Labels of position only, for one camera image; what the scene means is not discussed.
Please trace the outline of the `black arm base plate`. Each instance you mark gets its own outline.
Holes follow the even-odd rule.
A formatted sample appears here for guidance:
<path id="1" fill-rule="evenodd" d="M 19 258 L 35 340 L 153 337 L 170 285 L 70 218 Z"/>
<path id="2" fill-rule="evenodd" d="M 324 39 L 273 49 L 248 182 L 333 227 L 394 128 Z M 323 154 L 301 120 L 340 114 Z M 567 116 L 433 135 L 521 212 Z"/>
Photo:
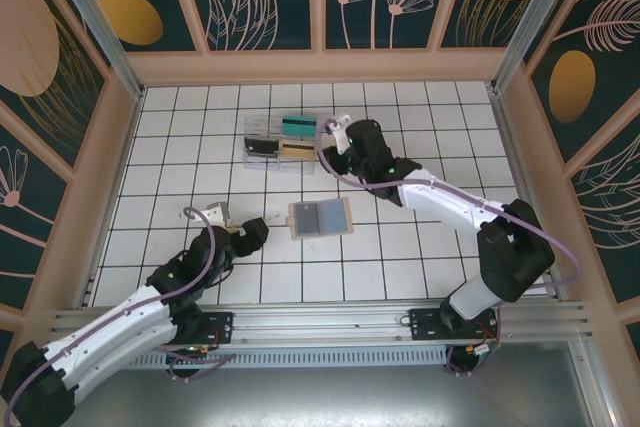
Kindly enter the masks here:
<path id="1" fill-rule="evenodd" d="M 448 327 L 441 318 L 439 308 L 415 308 L 408 311 L 408 323 L 414 341 L 458 341 L 479 342 L 488 332 L 488 337 L 497 336 L 499 321 L 496 311 L 487 309 L 478 317 Z"/>
<path id="2" fill-rule="evenodd" d="M 177 323 L 175 345 L 229 344 L 233 334 L 234 314 L 223 311 L 192 311 Z"/>

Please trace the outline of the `tan card holder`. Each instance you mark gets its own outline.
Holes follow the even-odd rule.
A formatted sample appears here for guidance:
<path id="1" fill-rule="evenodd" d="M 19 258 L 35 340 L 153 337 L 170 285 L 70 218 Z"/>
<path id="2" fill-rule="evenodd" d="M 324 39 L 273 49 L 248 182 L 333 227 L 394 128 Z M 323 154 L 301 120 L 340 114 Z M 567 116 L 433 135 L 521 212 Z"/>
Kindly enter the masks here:
<path id="1" fill-rule="evenodd" d="M 353 221 L 349 200 L 347 198 L 333 198 L 321 201 L 302 201 L 317 202 L 320 220 L 320 234 L 313 237 L 300 238 L 295 235 L 293 206 L 291 203 L 288 208 L 289 216 L 286 219 L 286 225 L 290 228 L 291 238 L 293 240 L 306 240 L 319 237 L 334 237 L 349 235 L 353 232 Z"/>

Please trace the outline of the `gold card with dark stripe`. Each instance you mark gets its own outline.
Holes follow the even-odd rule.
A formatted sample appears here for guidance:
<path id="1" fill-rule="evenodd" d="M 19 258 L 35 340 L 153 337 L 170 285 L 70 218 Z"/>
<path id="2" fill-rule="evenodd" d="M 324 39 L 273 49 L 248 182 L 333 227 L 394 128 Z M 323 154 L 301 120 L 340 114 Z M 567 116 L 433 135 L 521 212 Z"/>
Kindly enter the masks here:
<path id="1" fill-rule="evenodd" d="M 314 143 L 307 140 L 281 139 L 279 150 L 284 158 L 313 161 L 316 156 Z"/>

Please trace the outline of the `black card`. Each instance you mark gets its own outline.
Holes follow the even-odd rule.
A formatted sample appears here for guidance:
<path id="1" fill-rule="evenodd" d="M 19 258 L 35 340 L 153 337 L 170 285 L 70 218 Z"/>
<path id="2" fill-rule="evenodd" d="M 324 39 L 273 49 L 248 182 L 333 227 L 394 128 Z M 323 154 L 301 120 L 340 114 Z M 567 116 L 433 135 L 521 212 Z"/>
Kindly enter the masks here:
<path id="1" fill-rule="evenodd" d="M 274 157 L 279 152 L 279 141 L 268 137 L 245 136 L 244 148 L 250 156 Z"/>

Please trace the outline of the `aluminium front rail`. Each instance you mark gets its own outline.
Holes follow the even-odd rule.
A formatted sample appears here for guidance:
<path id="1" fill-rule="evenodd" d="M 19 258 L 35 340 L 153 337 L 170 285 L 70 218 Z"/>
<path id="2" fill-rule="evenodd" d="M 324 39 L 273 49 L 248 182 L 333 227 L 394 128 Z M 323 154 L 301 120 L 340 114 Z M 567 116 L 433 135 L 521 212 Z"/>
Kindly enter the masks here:
<path id="1" fill-rule="evenodd" d="M 230 312 L 230 348 L 307 348 L 408 345 L 405 315 L 438 308 L 437 301 L 222 304 L 206 314 Z M 523 299 L 500 307 L 502 344 L 586 341 L 592 328 L 578 302 Z"/>

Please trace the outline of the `teal card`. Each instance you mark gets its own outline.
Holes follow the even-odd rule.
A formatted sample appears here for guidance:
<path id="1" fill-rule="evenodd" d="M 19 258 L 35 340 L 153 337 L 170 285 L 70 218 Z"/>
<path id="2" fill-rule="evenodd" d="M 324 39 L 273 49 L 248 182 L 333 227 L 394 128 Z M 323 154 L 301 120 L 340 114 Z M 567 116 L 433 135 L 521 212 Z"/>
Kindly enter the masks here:
<path id="1" fill-rule="evenodd" d="M 316 135 L 317 119 L 309 116 L 285 115 L 281 126 L 284 136 L 311 138 Z"/>

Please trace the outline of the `clear acrylic card organizer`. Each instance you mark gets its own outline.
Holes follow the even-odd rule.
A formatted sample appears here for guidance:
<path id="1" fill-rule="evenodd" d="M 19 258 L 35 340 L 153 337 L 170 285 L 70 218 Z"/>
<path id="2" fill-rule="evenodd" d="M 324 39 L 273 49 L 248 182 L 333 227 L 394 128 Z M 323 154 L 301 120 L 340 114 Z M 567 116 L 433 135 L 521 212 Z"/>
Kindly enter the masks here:
<path id="1" fill-rule="evenodd" d="M 243 123 L 243 164 L 246 168 L 264 171 L 292 171 L 299 174 L 313 174 L 315 170 L 316 156 L 313 161 L 284 158 L 280 150 L 274 157 L 256 157 L 246 153 L 244 148 L 245 136 L 259 136 L 276 139 L 295 139 L 312 141 L 315 145 L 315 136 L 311 138 L 290 137 L 282 134 L 281 121 L 285 116 L 249 116 Z"/>

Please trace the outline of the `grey metal sheet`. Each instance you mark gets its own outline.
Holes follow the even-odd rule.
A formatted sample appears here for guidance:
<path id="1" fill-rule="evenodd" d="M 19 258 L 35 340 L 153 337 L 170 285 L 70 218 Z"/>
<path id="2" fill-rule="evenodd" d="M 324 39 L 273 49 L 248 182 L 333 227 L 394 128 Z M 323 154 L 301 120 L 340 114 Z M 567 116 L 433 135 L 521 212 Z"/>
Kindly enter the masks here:
<path id="1" fill-rule="evenodd" d="M 610 427 L 567 370 L 456 378 L 440 367 L 222 369 L 194 383 L 122 372 L 63 427 Z"/>

